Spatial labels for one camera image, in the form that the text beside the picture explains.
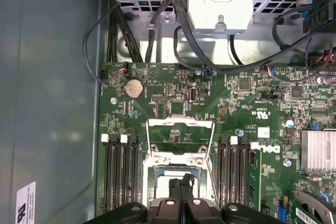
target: white label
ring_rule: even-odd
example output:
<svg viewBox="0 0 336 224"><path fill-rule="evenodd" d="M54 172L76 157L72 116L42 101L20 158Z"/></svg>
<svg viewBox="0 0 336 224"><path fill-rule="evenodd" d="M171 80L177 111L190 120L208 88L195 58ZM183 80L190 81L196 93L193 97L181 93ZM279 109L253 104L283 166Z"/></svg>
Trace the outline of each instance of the white label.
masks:
<svg viewBox="0 0 336 224"><path fill-rule="evenodd" d="M17 191L15 224L34 224L35 190L36 181Z"/></svg>
<svg viewBox="0 0 336 224"><path fill-rule="evenodd" d="M258 138L269 138L269 127L258 127Z"/></svg>
<svg viewBox="0 0 336 224"><path fill-rule="evenodd" d="M307 224L317 224L315 221L310 219L304 212L302 212L299 208L296 209L296 216Z"/></svg>

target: blue connector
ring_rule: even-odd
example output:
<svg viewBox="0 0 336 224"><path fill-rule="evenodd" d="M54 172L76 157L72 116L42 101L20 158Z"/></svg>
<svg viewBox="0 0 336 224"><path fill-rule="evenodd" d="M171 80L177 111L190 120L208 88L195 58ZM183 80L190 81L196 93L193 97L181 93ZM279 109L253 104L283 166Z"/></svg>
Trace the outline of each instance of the blue connector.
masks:
<svg viewBox="0 0 336 224"><path fill-rule="evenodd" d="M316 124L316 123L311 123L310 124L310 129L312 131L319 131L320 130L320 125L319 124Z"/></svg>
<svg viewBox="0 0 336 224"><path fill-rule="evenodd" d="M283 205L278 205L278 220L287 223L287 210Z"/></svg>

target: cable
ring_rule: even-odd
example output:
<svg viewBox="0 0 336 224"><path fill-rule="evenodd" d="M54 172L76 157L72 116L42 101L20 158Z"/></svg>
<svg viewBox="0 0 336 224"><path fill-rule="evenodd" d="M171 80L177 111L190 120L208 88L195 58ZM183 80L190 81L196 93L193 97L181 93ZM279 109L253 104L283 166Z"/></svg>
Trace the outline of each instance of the cable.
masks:
<svg viewBox="0 0 336 224"><path fill-rule="evenodd" d="M84 50L84 60L85 60L85 63L86 63L86 66L90 72L90 74L92 75L92 77L100 82L100 83L109 83L111 82L114 78L116 78L120 73L117 72L115 74L113 74L111 76L111 78L109 78L108 80L103 80L103 79L100 79L98 76L96 76L94 70L92 69L92 66L90 64L90 61L89 61L89 56L88 56L88 38L90 36L90 34L92 33L92 31L99 25L101 24L105 19L107 19L109 17L109 15L113 12L113 10L115 8L117 8L119 6L119 3L115 3L114 5L112 5L112 7L108 10L108 12L100 17L100 19L86 32L86 34L84 35L84 40L83 40L83 50Z"/></svg>
<svg viewBox="0 0 336 224"><path fill-rule="evenodd" d="M181 29L180 26L178 26L175 31L174 31L174 54L175 54L175 57L177 59L177 61L185 66L186 68L189 68L189 69L192 69L192 70L199 70L199 71L202 71L202 72L205 72L206 69L204 68L198 68L198 67L194 67L194 66L191 66L189 65L188 63L186 63L184 60L182 60L182 58L180 57L179 53L177 52L177 44L178 44L178 41L179 41L179 38L178 38L178 32L179 30Z"/></svg>
<svg viewBox="0 0 336 224"><path fill-rule="evenodd" d="M237 62L238 65L243 65L242 61L239 59L237 52L236 52L236 48L235 48L235 36L234 35L230 35L230 50L231 50L231 54L233 56L233 58L235 59L235 61Z"/></svg>
<svg viewBox="0 0 336 224"><path fill-rule="evenodd" d="M209 66L214 71L216 71L218 74L233 74L233 73L238 73L238 72L244 72L244 71L247 71L247 70L255 68L255 67L259 67L259 66L269 64L269 63L283 57L288 52L292 51L296 46L298 46L299 44L301 44L304 41L313 37L312 33L310 33L308 35L305 35L304 37L297 40L296 42L294 42L292 45L285 48L284 50L282 50L282 51L280 51L280 52L278 52L274 55L271 55L271 56L269 56L265 59L253 62L251 64L241 65L239 67L229 67L229 68L225 68L225 69L220 69L218 66L216 66L212 61L210 61L207 58L207 56L203 53L203 51L201 50L201 48L197 44L197 42L196 42L196 40L193 36L193 33L190 29L190 26L188 24L188 16L187 16L187 14L185 12L185 9L184 9L183 0L175 0L175 10L176 10L177 15L179 17L184 36L186 37L187 41L189 42L191 49L194 51L196 56L202 61L203 64Z"/></svg>
<svg viewBox="0 0 336 224"><path fill-rule="evenodd" d="M133 62L143 62L137 41L135 40L129 25L127 24L124 13L120 7L118 7L115 11L116 19L118 20L118 24L125 39L125 44L128 48L130 56L132 57L132 55L134 55L134 59L132 58Z"/></svg>
<svg viewBox="0 0 336 224"><path fill-rule="evenodd" d="M155 25L155 22L159 15L166 10L166 8L173 2L173 0L165 0L163 4L157 9L157 11L154 13L150 24ZM153 46L154 46L154 41L155 41L155 28L149 30L148 34L148 47L146 51L146 56L145 56L145 62L151 62L152 58L152 52L153 52Z"/></svg>
<svg viewBox="0 0 336 224"><path fill-rule="evenodd" d="M287 83L298 83L298 82L304 82L304 81L307 81L307 80L310 80L316 76L323 76L321 74L319 74L319 72L321 72L328 64L329 64L329 60L330 60L330 57L331 57L331 54L332 54L332 40L330 41L330 50L329 50L329 54L328 54L328 61L326 61L319 69L318 71L314 71L314 70L311 70L308 66L308 55L309 55L309 49L310 49L310 46L311 46L311 43L312 43L312 40L313 38L310 38L307 45L306 45L306 49L305 49L305 53L304 53L304 56L305 56L305 65L306 65L306 69L308 70L308 72L312 73L312 75L310 76L307 76L305 78L302 78L302 79L299 79L299 80L284 80L284 79L281 79L279 77L276 77L274 75L272 75L271 77L277 81L282 81L282 82L287 82Z"/></svg>
<svg viewBox="0 0 336 224"><path fill-rule="evenodd" d="M273 39L275 41L275 43L280 47L280 49L284 49L284 48L287 48L289 47L289 45L284 42L279 34L278 34L278 24L279 22L287 15L289 14L292 14L292 13L297 13L297 12L303 12L303 11L306 11L306 10L310 10L312 8L311 5L305 5L305 6L299 6L299 7L296 7L296 8L293 8L293 9L290 9L288 11L286 11L285 13L281 14L274 22L273 24L273 27L272 27L272 36L273 36ZM305 53L302 52L300 49L298 48L295 48L293 49L294 51L304 55Z"/></svg>

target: small component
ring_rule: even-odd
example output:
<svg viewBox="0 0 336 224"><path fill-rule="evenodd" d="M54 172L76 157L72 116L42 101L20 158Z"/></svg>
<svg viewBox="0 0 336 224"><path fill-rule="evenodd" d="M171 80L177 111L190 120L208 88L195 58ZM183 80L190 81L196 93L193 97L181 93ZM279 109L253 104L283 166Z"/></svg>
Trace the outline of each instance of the small component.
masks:
<svg viewBox="0 0 336 224"><path fill-rule="evenodd" d="M250 164L252 164L253 166L256 166L256 153L250 151Z"/></svg>
<svg viewBox="0 0 336 224"><path fill-rule="evenodd" d="M189 90L189 101L190 102L196 101L196 94L197 94L196 88L190 88Z"/></svg>
<svg viewBox="0 0 336 224"><path fill-rule="evenodd" d="M122 143L122 144L126 144L127 141L128 141L128 136L125 135L125 134L121 134L121 135L120 135L120 143Z"/></svg>
<svg viewBox="0 0 336 224"><path fill-rule="evenodd" d="M229 137L228 136L222 136L221 138L221 144L227 144L229 143Z"/></svg>
<svg viewBox="0 0 336 224"><path fill-rule="evenodd" d="M133 134L134 129L128 128L128 129L125 130L125 132L126 132L126 134Z"/></svg>
<svg viewBox="0 0 336 224"><path fill-rule="evenodd" d="M278 219L284 223L287 223L287 210L283 205L278 205Z"/></svg>
<svg viewBox="0 0 336 224"><path fill-rule="evenodd" d="M238 136L231 136L230 145L237 145L237 144L238 144Z"/></svg>
<svg viewBox="0 0 336 224"><path fill-rule="evenodd" d="M122 68L126 69L123 74L129 75L131 73L131 65L128 62L124 62Z"/></svg>
<svg viewBox="0 0 336 224"><path fill-rule="evenodd" d="M248 195L251 197L251 199L254 199L254 193L255 193L255 188L253 186L249 186L248 188Z"/></svg>
<svg viewBox="0 0 336 224"><path fill-rule="evenodd" d="M250 90L250 80L249 79L240 79L238 88L239 88L239 90Z"/></svg>
<svg viewBox="0 0 336 224"><path fill-rule="evenodd" d="M118 100L115 97L112 97L111 100L110 100L110 103L112 105L116 105L117 102L118 102Z"/></svg>
<svg viewBox="0 0 336 224"><path fill-rule="evenodd" d="M152 102L167 103L167 97L152 97Z"/></svg>
<svg viewBox="0 0 336 224"><path fill-rule="evenodd" d="M331 113L336 113L336 100L332 100Z"/></svg>
<svg viewBox="0 0 336 224"><path fill-rule="evenodd" d="M225 115L225 114L227 114L227 108L219 108L219 113L220 113L221 115Z"/></svg>
<svg viewBox="0 0 336 224"><path fill-rule="evenodd" d="M271 101L272 100L279 100L280 99L279 95L272 94L272 93L270 93L270 94L261 93L260 96L259 96L259 98L261 100L271 100Z"/></svg>
<svg viewBox="0 0 336 224"><path fill-rule="evenodd" d="M294 121L286 119L286 120L283 120L282 125L285 128L293 128L294 127Z"/></svg>
<svg viewBox="0 0 336 224"><path fill-rule="evenodd" d="M292 166L292 161L286 158L286 159L283 161L283 166L284 166L284 167L290 167L290 166Z"/></svg>
<svg viewBox="0 0 336 224"><path fill-rule="evenodd" d="M265 215L270 215L271 214L271 209L269 206L265 205L265 204L261 204L260 205L260 211L265 214Z"/></svg>
<svg viewBox="0 0 336 224"><path fill-rule="evenodd" d="M320 130L320 125L319 124L311 123L309 126L310 126L310 129L312 131L318 131L318 130Z"/></svg>
<svg viewBox="0 0 336 224"><path fill-rule="evenodd" d="M286 134L287 136L295 136L295 132L296 132L296 130L293 129L293 128L286 128L286 129L285 129L285 134Z"/></svg>
<svg viewBox="0 0 336 224"><path fill-rule="evenodd" d="M302 98L302 87L300 86L292 87L292 98Z"/></svg>
<svg viewBox="0 0 336 224"><path fill-rule="evenodd" d="M179 64L179 65L177 66L177 70L189 70L189 68L187 68L187 67L185 67L185 66Z"/></svg>
<svg viewBox="0 0 336 224"><path fill-rule="evenodd" d="M136 135L131 135L130 136L130 144L136 144L137 143L137 136Z"/></svg>
<svg viewBox="0 0 336 224"><path fill-rule="evenodd" d="M207 69L206 69L206 73L207 73L209 76L212 76L212 73L213 73L212 68L207 68Z"/></svg>
<svg viewBox="0 0 336 224"><path fill-rule="evenodd" d="M322 181L322 176L317 175L317 174L310 174L310 175L308 175L308 178L309 178L311 181L315 181L315 182L320 182L320 181Z"/></svg>
<svg viewBox="0 0 336 224"><path fill-rule="evenodd" d="M175 135L175 136L174 136L174 142L175 142L175 143L180 142L180 136Z"/></svg>
<svg viewBox="0 0 336 224"><path fill-rule="evenodd" d="M326 202L329 203L329 197L327 194L325 194L322 190L320 190L320 195L326 200Z"/></svg>
<svg viewBox="0 0 336 224"><path fill-rule="evenodd" d="M243 144L247 144L247 143L251 142L251 140L252 140L251 136L242 136L241 137L241 141L242 141Z"/></svg>
<svg viewBox="0 0 336 224"><path fill-rule="evenodd" d="M201 95L209 95L209 89L208 88L201 88L200 93L201 93Z"/></svg>
<svg viewBox="0 0 336 224"><path fill-rule="evenodd" d="M125 93L129 98L132 99L138 99L142 97L144 94L144 89L145 88L143 83L137 79L129 80L124 87Z"/></svg>
<svg viewBox="0 0 336 224"><path fill-rule="evenodd" d="M222 123L226 123L226 121L227 121L226 116L220 116L219 121L222 122Z"/></svg>
<svg viewBox="0 0 336 224"><path fill-rule="evenodd" d="M244 136L244 131L242 129L236 129L237 136Z"/></svg>
<svg viewBox="0 0 336 224"><path fill-rule="evenodd" d="M110 136L109 136L109 134L101 134L100 141L101 141L102 143L105 143L105 144L109 143L109 141L110 141Z"/></svg>
<svg viewBox="0 0 336 224"><path fill-rule="evenodd" d="M117 134L112 134L112 135L111 135L110 142L111 142L112 144L117 144L117 142L118 142L118 135L117 135Z"/></svg>

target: heatsink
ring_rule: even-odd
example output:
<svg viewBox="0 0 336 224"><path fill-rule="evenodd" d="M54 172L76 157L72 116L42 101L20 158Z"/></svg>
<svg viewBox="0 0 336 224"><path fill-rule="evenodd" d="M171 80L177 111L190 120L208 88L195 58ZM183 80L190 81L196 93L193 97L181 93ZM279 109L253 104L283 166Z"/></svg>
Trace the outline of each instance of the heatsink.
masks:
<svg viewBox="0 0 336 224"><path fill-rule="evenodd" d="M311 172L336 171L336 131L301 132L301 168Z"/></svg>

